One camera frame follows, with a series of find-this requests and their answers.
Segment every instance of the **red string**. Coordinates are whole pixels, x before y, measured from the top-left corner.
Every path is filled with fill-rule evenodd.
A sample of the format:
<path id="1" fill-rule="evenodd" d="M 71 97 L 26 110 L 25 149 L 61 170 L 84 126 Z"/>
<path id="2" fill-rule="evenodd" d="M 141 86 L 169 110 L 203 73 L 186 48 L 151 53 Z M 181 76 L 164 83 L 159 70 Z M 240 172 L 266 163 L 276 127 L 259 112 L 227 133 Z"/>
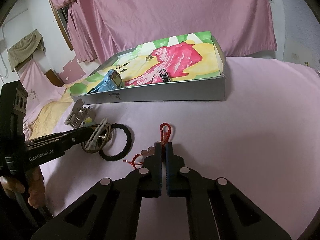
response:
<path id="1" fill-rule="evenodd" d="M 164 147 L 164 145 L 169 141 L 169 138 L 171 135 L 171 126 L 168 123 L 164 122 L 163 124 L 160 125 L 160 133 L 161 133 L 160 143 L 162 147 Z M 138 153 L 133 157 L 132 161 L 127 161 L 127 160 L 123 160 L 123 161 L 131 164 L 132 167 L 136 170 L 137 169 L 136 165 L 143 165 L 143 162 L 135 162 L 135 160 L 140 156 L 143 156 L 143 155 L 141 153 Z"/>

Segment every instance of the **window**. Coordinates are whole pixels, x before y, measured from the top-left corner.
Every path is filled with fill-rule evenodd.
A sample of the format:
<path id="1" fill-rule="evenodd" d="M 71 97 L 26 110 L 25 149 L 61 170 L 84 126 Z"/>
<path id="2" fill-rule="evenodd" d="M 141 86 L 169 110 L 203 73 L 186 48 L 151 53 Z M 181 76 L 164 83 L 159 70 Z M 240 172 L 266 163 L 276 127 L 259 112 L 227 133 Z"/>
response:
<path id="1" fill-rule="evenodd" d="M 66 43 L 68 44 L 68 47 L 70 50 L 73 50 L 73 46 L 71 44 L 70 41 L 70 37 L 69 37 L 69 33 L 68 33 L 68 29 L 67 29 L 67 23 L 68 23 L 68 8 L 69 5 L 61 8 L 61 9 L 56 9 L 53 5 L 53 3 L 51 2 L 51 0 L 49 0 L 50 2 L 50 6 L 53 12 L 53 15 L 57 21 L 57 24 L 61 30 L 61 33 L 64 37 L 64 39 L 66 40 Z"/>

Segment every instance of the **bed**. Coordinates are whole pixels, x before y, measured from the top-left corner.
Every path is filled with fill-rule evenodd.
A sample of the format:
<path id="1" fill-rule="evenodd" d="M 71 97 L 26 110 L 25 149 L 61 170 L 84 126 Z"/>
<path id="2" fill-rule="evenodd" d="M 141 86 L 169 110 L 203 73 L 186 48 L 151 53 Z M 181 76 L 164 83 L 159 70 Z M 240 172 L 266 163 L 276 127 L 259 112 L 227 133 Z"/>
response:
<path id="1" fill-rule="evenodd" d="M 132 130 L 128 159 L 158 141 L 159 125 L 170 123 L 173 149 L 188 167 L 210 179 L 228 178 L 296 240 L 320 206 L 319 76 L 275 59 L 227 57 L 227 63 L 225 101 L 93 105 L 96 120 L 107 117 Z M 71 129 L 64 120 L 72 105 L 52 132 Z M 117 154 L 124 144 L 124 134 L 117 132 L 105 153 Z M 101 178 L 123 178 L 132 166 L 106 162 L 77 145 L 41 169 L 47 206 L 57 215 Z M 151 235 L 188 239 L 183 199 L 163 193 L 142 200 L 137 239 Z"/>
<path id="2" fill-rule="evenodd" d="M 68 86 L 53 85 L 33 58 L 20 70 L 20 81 L 28 93 L 23 124 L 25 140 L 50 134 L 72 102 Z"/>

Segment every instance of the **blue toy watch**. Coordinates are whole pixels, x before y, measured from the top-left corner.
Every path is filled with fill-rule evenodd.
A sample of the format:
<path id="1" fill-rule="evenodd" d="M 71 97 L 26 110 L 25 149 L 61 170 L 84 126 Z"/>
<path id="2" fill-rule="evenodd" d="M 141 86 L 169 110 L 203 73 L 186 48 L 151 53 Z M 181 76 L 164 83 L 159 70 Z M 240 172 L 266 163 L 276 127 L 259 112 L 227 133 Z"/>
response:
<path id="1" fill-rule="evenodd" d="M 119 73 L 114 70 L 110 69 L 107 74 L 103 77 L 103 80 L 95 86 L 89 93 L 95 92 L 103 92 L 121 88 L 123 85 L 122 78 L 120 77 Z"/>

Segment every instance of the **watch face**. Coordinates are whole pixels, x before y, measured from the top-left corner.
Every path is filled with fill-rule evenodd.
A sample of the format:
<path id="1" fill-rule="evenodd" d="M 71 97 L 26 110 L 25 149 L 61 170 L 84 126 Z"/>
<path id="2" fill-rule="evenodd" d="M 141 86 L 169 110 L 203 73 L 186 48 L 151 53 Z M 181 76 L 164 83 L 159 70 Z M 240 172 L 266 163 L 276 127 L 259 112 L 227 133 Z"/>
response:
<path id="1" fill-rule="evenodd" d="M 117 87 L 121 85 L 122 79 L 116 71 L 113 72 L 113 74 L 110 76 L 110 79 L 113 80 Z"/>

